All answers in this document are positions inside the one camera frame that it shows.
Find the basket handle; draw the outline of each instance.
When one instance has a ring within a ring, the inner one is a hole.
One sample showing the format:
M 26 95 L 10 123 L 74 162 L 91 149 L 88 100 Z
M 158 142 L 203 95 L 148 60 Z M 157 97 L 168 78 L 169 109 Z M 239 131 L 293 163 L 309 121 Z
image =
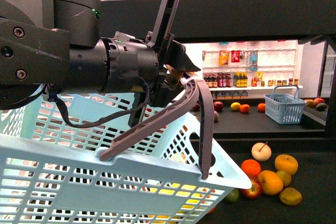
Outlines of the basket handle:
M 299 97 L 300 97 L 300 89 L 299 89 L 299 86 L 297 85 L 278 85 L 278 86 L 275 86 L 273 91 L 272 91 L 272 94 L 271 94 L 271 99 L 273 100 L 273 97 L 274 97 L 274 91 L 278 88 L 278 87 L 296 87 L 296 91 L 295 91 L 295 94 L 294 94 L 294 99 L 296 100 L 299 100 Z

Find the black shelf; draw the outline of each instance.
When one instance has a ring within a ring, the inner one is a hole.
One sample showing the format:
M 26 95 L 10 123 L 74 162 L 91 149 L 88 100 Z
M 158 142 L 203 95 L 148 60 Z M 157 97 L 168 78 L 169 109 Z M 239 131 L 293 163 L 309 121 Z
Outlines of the black shelf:
M 266 114 L 251 106 L 248 114 L 224 107 L 219 121 L 214 124 L 214 138 L 217 140 L 244 138 L 312 138 L 324 137 L 324 125 L 307 115 L 302 115 L 299 124 L 278 124 Z
M 144 39 L 160 2 L 101 2 L 101 36 Z M 171 32 L 181 43 L 304 39 L 336 34 L 335 13 L 336 0 L 180 0 Z

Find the metal frame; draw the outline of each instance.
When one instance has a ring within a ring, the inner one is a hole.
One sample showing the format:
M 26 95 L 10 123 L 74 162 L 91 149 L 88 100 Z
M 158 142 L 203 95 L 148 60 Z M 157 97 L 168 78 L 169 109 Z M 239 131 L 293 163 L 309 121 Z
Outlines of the metal frame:
M 160 0 L 102 2 L 101 36 L 122 31 L 144 39 L 159 5 Z M 335 14 L 336 0 L 180 0 L 171 32 L 181 43 L 297 39 L 336 47 Z M 336 73 L 325 137 L 336 138 Z

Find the gray basket handle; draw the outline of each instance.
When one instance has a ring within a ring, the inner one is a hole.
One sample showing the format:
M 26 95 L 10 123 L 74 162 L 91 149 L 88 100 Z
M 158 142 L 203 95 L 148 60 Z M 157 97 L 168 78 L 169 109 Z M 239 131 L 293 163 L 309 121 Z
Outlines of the gray basket handle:
M 190 78 L 195 74 L 185 73 Z M 211 92 L 204 80 L 192 80 L 185 86 L 184 95 L 176 102 L 159 111 L 145 121 L 116 136 L 110 148 L 100 154 L 100 160 L 106 161 L 125 151 L 145 137 L 173 122 L 187 113 L 198 101 L 201 102 L 201 129 L 198 164 L 202 179 L 207 179 L 211 167 L 214 107 Z
M 294 94 L 294 99 L 296 100 L 299 100 L 299 97 L 300 97 L 300 89 L 299 89 L 299 86 L 297 85 L 278 85 L 278 86 L 275 86 L 273 91 L 272 91 L 272 94 L 270 96 L 270 98 L 273 100 L 273 97 L 274 97 L 274 91 L 276 88 L 278 87 L 296 87 L 296 91 L 295 91 L 295 94 Z

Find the black countertop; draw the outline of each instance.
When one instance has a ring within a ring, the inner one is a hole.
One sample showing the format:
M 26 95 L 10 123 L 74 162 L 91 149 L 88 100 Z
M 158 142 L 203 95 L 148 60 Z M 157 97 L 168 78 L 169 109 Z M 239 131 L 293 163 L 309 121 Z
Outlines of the black countertop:
M 278 154 L 261 163 L 262 169 L 275 170 Z M 240 197 L 234 204 L 221 201 L 215 211 L 203 217 L 199 224 L 334 224 L 336 223 L 336 152 L 288 153 L 295 157 L 299 169 L 292 177 L 290 187 L 302 194 L 302 202 L 294 207 L 284 205 L 279 196 L 262 195 L 255 200 Z M 230 154 L 240 165 L 252 158 L 251 154 Z
M 323 117 L 326 112 L 315 112 Z M 274 137 L 323 137 L 324 125 L 307 114 L 302 115 L 299 124 L 278 124 L 256 106 L 248 114 L 232 111 L 229 106 L 219 112 L 219 121 L 214 124 L 215 139 L 274 138 Z

